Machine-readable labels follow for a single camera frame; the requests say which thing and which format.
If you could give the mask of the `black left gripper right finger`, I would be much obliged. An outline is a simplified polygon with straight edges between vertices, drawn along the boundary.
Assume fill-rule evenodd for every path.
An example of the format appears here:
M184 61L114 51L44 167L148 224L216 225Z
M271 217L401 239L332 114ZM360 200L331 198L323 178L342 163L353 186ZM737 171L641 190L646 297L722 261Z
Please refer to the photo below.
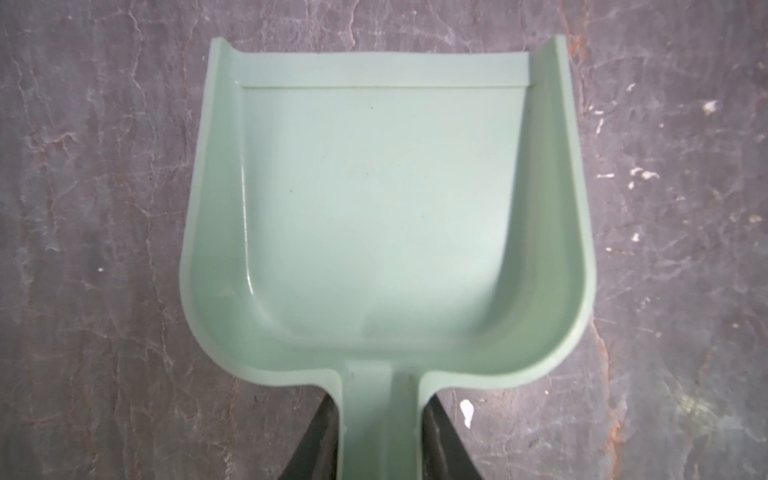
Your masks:
M423 411L422 449L425 479L482 480L437 395Z

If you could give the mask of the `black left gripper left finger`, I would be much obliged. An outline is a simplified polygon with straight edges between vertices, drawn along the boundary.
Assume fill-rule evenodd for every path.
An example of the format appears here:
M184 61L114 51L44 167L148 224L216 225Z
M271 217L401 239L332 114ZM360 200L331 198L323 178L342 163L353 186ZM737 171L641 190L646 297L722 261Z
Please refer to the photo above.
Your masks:
M337 477L339 411L325 395L279 480L334 480Z

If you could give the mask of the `green plastic dustpan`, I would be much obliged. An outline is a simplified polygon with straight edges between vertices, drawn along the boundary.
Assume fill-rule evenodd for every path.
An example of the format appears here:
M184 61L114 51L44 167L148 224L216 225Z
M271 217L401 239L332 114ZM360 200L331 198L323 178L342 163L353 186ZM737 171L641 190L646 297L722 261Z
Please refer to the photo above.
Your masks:
M421 478L436 393L535 381L590 321L566 39L480 54L213 39L179 286L221 368L328 393L338 478Z

